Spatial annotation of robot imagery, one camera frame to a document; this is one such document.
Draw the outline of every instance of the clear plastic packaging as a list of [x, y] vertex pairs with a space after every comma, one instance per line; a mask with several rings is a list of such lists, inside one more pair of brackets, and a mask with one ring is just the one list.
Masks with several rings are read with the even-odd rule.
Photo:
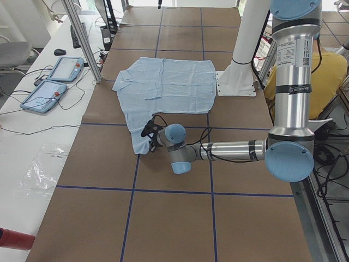
[[45, 143], [33, 159], [14, 193], [18, 197], [50, 198], [55, 190], [70, 146]]

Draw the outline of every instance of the folded cloth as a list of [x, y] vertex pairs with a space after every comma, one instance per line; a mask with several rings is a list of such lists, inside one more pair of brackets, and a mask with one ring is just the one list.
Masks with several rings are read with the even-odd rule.
[[205, 114], [216, 95], [215, 69], [211, 61], [187, 61], [141, 57], [121, 71], [117, 92], [136, 154], [149, 151], [149, 138], [141, 132], [155, 113]]

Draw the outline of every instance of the tablet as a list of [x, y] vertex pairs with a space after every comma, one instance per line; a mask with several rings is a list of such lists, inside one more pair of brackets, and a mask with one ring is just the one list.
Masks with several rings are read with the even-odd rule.
[[60, 57], [47, 77], [58, 82], [73, 82], [83, 68], [82, 57]]
[[67, 85], [51, 80], [43, 80], [20, 104], [23, 109], [39, 113], [48, 112], [67, 91]]

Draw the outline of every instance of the white desk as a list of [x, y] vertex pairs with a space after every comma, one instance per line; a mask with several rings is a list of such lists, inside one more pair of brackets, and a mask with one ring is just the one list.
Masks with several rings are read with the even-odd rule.
[[[97, 52], [99, 48], [103, 48], [100, 29], [94, 25], [97, 17], [95, 15], [80, 16], [81, 21], [87, 25], [89, 42], [93, 52]], [[84, 57], [81, 48], [73, 49], [69, 19], [66, 19], [61, 25], [60, 29], [49, 41], [29, 71], [44, 68], [47, 65], [55, 65], [58, 57], [53, 55], [53, 51], [57, 48], [65, 49], [67, 56]], [[16, 90], [34, 90], [35, 86], [33, 82], [39, 73], [25, 76], [18, 84]], [[64, 126], [66, 124], [72, 126], [79, 125], [91, 98], [94, 83], [92, 73], [89, 72], [79, 83], [79, 87], [86, 92], [85, 96], [82, 101], [67, 111], [62, 110], [58, 105], [47, 114], [19, 111], [0, 115], [0, 124], [3, 128], [25, 133], [35, 132], [52, 126]], [[69, 107], [76, 103], [81, 95], [82, 91], [74, 87], [61, 98], [60, 103], [65, 108]], [[23, 100], [26, 96], [16, 95], [15, 97]], [[13, 98], [9, 98], [1, 108], [0, 113], [19, 109], [19, 102]], [[31, 161], [43, 143], [48, 142], [71, 146], [77, 131], [78, 128], [64, 127], [26, 136], [0, 129], [0, 227], [33, 235], [37, 234], [49, 204], [49, 199], [19, 198], [14, 195], [14, 189], [18, 187], [19, 182], [26, 174]], [[28, 253], [29, 251], [0, 248], [0, 261], [23, 262], [26, 260]]]

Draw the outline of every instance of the red can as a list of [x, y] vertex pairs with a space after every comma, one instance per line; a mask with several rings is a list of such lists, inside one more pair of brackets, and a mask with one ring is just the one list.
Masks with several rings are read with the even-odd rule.
[[29, 250], [34, 240], [35, 236], [0, 228], [0, 247]]

